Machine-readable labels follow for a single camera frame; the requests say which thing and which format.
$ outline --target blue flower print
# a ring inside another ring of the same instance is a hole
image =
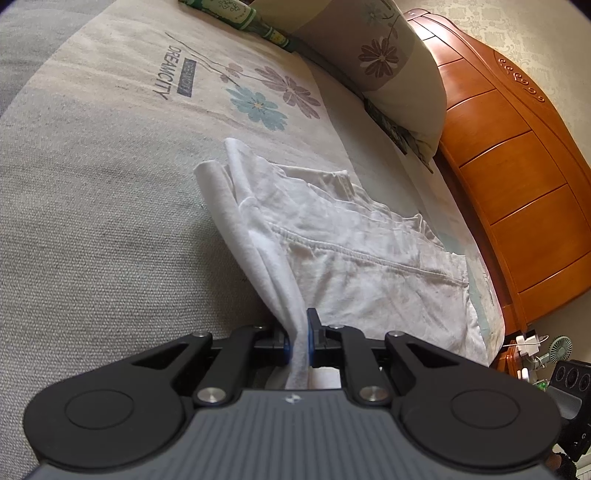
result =
[[[234,98],[230,101],[236,105],[239,112],[247,113],[248,118],[257,123],[262,121],[269,130],[285,130],[283,113],[277,110],[277,104],[265,99],[260,93],[252,93],[248,88],[236,86],[236,90],[226,89]]]

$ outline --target pillow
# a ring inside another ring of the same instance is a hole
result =
[[[437,150],[446,94],[433,56],[391,0],[254,0],[266,23],[338,67],[381,112]]]

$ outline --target green fan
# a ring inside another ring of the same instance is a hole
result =
[[[573,353],[573,342],[567,336],[561,335],[552,340],[548,352],[534,358],[534,370],[545,368],[546,364],[558,363],[561,360],[568,360]]]

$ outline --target round black disc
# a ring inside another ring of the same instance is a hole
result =
[[[31,447],[72,470],[115,468],[155,453],[184,421],[178,395],[158,380],[150,369],[123,366],[42,390],[23,419]]]
[[[404,399],[401,420],[436,457],[488,472],[542,460],[560,431],[552,399],[524,381],[480,367],[426,372]]]

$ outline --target white cloth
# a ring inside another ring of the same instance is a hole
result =
[[[199,164],[197,180],[230,251],[290,336],[287,388],[309,383],[307,307],[368,338],[403,330],[487,364],[465,257],[446,252],[420,215],[373,202],[345,171],[273,165],[239,140],[225,143],[228,164]]]

